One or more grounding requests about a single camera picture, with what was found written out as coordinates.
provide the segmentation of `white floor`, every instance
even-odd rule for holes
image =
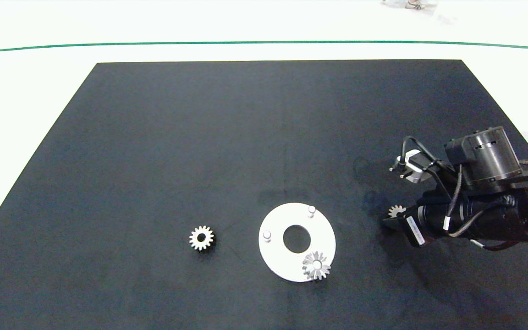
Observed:
[[[0,1],[0,49],[47,44],[417,40],[528,46],[528,0]],[[528,49],[463,44],[178,44],[0,52],[0,205],[97,62],[461,59],[528,140]]]

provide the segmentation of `metal gear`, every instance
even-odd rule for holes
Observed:
[[[402,207],[401,205],[394,205],[393,207],[388,209],[388,215],[390,215],[391,218],[396,218],[399,213],[403,213],[406,210],[406,207]]]
[[[324,263],[326,259],[327,257],[323,257],[323,253],[318,251],[309,253],[302,261],[303,274],[308,279],[322,280],[326,278],[327,274],[329,274],[329,269],[331,269],[331,266]]]
[[[214,238],[213,230],[205,225],[203,227],[199,226],[199,228],[195,228],[195,230],[191,232],[189,238],[191,247],[197,251],[201,251],[211,246],[211,242],[213,242]]]

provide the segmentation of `black cylinder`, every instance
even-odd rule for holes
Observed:
[[[501,126],[451,140],[445,151],[454,165],[463,164],[468,186],[494,184],[523,172]]]

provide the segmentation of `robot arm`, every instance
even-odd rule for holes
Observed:
[[[406,151],[408,141],[419,150]],[[492,127],[445,144],[449,163],[434,157],[416,138],[406,137],[393,172],[419,183],[434,178],[411,207],[395,207],[386,226],[402,229],[415,247],[441,237],[460,237],[497,251],[528,242],[528,170],[519,162],[505,130]],[[487,247],[483,240],[504,241]]]

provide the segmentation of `label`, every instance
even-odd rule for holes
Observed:
[[[417,243],[419,243],[420,246],[425,244],[425,238],[423,238],[423,234],[421,234],[419,227],[417,227],[415,219],[413,219],[413,217],[408,217],[407,223],[409,223],[409,227],[411,228],[412,233],[415,235]]]

